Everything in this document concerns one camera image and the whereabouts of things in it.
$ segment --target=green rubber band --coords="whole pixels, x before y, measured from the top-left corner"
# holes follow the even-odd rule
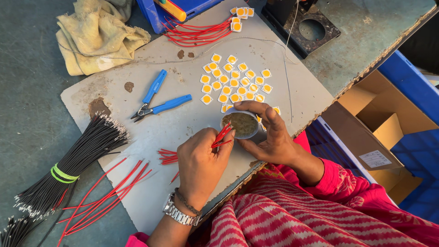
[[[50,173],[52,174],[52,176],[53,176],[56,180],[58,180],[58,181],[60,181],[60,182],[63,182],[63,183],[66,183],[66,184],[70,184],[70,183],[73,183],[74,181],[76,181],[76,180],[79,178],[79,176],[77,176],[77,177],[73,177],[73,176],[70,176],[70,175],[65,174],[65,173],[62,172],[60,169],[58,169],[57,165],[58,165],[58,163],[56,163],[56,164],[50,169]],[[65,179],[69,179],[69,180],[71,180],[71,181],[64,181],[64,180],[59,179],[59,178],[55,175],[54,170],[55,170],[55,172],[56,172],[60,177],[65,178]]]

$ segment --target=wristwatch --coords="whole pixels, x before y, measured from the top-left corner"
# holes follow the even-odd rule
[[[168,199],[165,201],[165,205],[163,206],[163,213],[171,216],[174,220],[183,225],[198,225],[198,222],[201,220],[201,216],[192,217],[180,212],[180,210],[174,206],[174,196],[175,192],[169,194]]]

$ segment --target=blue tool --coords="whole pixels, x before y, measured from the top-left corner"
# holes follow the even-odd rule
[[[152,97],[158,92],[158,90],[162,86],[162,83],[165,80],[166,75],[167,75],[166,70],[162,69],[158,77],[154,80],[152,85],[149,87],[148,93],[146,94],[145,98],[142,100],[143,102],[142,107],[136,112],[136,114],[134,114],[134,116],[131,117],[131,119],[137,117],[137,119],[134,122],[142,120],[148,114],[151,113],[158,114],[161,113],[162,111],[175,108],[179,105],[182,105],[183,103],[188,102],[189,100],[192,100],[192,95],[188,94],[175,99],[171,99],[169,101],[166,101],[163,105],[159,105],[150,109],[149,105],[151,103]]]

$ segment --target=gray surface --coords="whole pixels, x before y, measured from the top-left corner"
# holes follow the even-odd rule
[[[304,64],[333,95],[366,68],[380,51],[390,46],[400,33],[410,28],[417,18],[434,6],[432,0],[325,2],[328,1],[318,2],[320,10],[343,34],[313,53]],[[259,13],[265,1],[250,0],[248,4]],[[24,0],[19,4],[12,0],[2,1],[0,228],[5,225],[9,216],[21,215],[12,208],[14,195],[45,174],[80,136],[78,127],[59,97],[64,89],[85,78],[67,74],[56,44],[55,32],[59,28],[55,16],[65,12],[73,13],[71,1]],[[366,15],[372,16],[376,26],[365,25],[362,19]],[[150,31],[153,39],[158,36],[151,31],[138,7],[134,8],[129,24]],[[80,193],[75,198],[85,194],[85,190],[91,186],[90,183],[94,183],[102,174],[98,164],[93,165],[82,176],[78,185]],[[102,184],[98,188],[98,194],[111,189],[108,181],[103,181]],[[49,217],[48,223],[53,220],[54,217]],[[42,232],[48,229],[48,223],[32,233],[30,241],[24,246],[36,246],[34,241],[42,237]],[[56,245],[61,231],[61,227],[57,226],[44,246]],[[120,205],[99,222],[89,226],[87,231],[65,238],[63,244],[123,246],[128,234],[134,231],[134,225]]]
[[[187,24],[221,23],[229,16],[229,10],[235,6],[235,0],[225,0],[189,20]],[[179,47],[168,41],[167,37],[162,36],[136,51],[134,57],[139,61],[129,62],[91,75],[62,92],[61,99],[80,130],[85,130],[90,122],[89,103],[101,97],[110,109],[112,117],[130,131],[133,142],[123,148],[124,153],[118,156],[106,156],[99,160],[103,169],[107,171],[121,159],[130,155],[123,165],[107,175],[113,181],[113,186],[116,186],[131,171],[139,159],[151,160],[149,168],[154,169],[151,176],[134,186],[122,200],[137,230],[146,234],[152,233],[162,218],[161,214],[152,212],[160,212],[166,197],[180,184],[180,178],[177,177],[175,182],[169,185],[178,171],[178,165],[159,165],[157,158],[160,156],[156,151],[159,148],[176,150],[189,136],[205,127],[213,127],[220,131],[220,121],[224,117],[224,114],[220,112],[222,104],[217,101],[220,91],[210,94],[213,101],[209,105],[205,105],[200,100],[204,93],[201,92],[203,84],[199,80],[202,74],[206,74],[202,67],[211,62],[210,59],[214,53],[222,56],[219,63],[221,68],[227,63],[226,58],[232,54],[237,57],[235,67],[245,62],[257,75],[260,75],[260,71],[264,69],[270,69],[273,76],[265,79],[264,82],[273,89],[270,94],[261,91],[258,93],[266,97],[265,103],[279,106],[290,135],[297,134],[315,117],[316,113],[321,113],[332,103],[331,94],[302,63],[293,64],[287,60],[289,84],[287,83],[284,64],[285,50],[281,45],[247,38],[228,40],[233,37],[253,37],[274,40],[280,44],[282,42],[258,16],[242,20],[242,26],[241,32],[233,32],[221,39],[225,42],[219,43],[208,52],[206,50],[212,45]],[[181,60],[177,57],[180,50],[185,52]],[[191,61],[187,56],[189,52],[192,52],[196,58],[202,56]],[[299,62],[291,51],[287,51],[287,56],[294,62]],[[168,62],[151,64],[144,61]],[[158,94],[154,96],[151,106],[163,104],[167,100],[186,94],[191,94],[193,100],[158,115],[146,116],[141,122],[134,123],[130,117],[139,109],[149,86],[162,69],[166,69],[168,74]],[[124,85],[128,81],[134,83],[131,93],[124,90]],[[259,136],[252,139],[257,139],[258,142],[266,139],[262,128],[259,128]],[[222,200],[223,197],[217,195],[226,188],[232,190],[234,187],[230,186],[231,184],[246,178],[242,175],[250,170],[249,165],[255,160],[238,144],[234,146],[228,166],[208,201],[216,203]],[[207,212],[210,209],[205,207],[203,211]]]

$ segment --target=black thread bracelet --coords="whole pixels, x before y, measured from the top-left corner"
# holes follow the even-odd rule
[[[193,206],[187,204],[186,199],[178,192],[178,187],[175,188],[175,195],[177,195],[178,199],[180,199],[181,202],[190,210],[192,213],[196,214],[197,216],[201,216],[203,214],[203,211],[196,210]]]

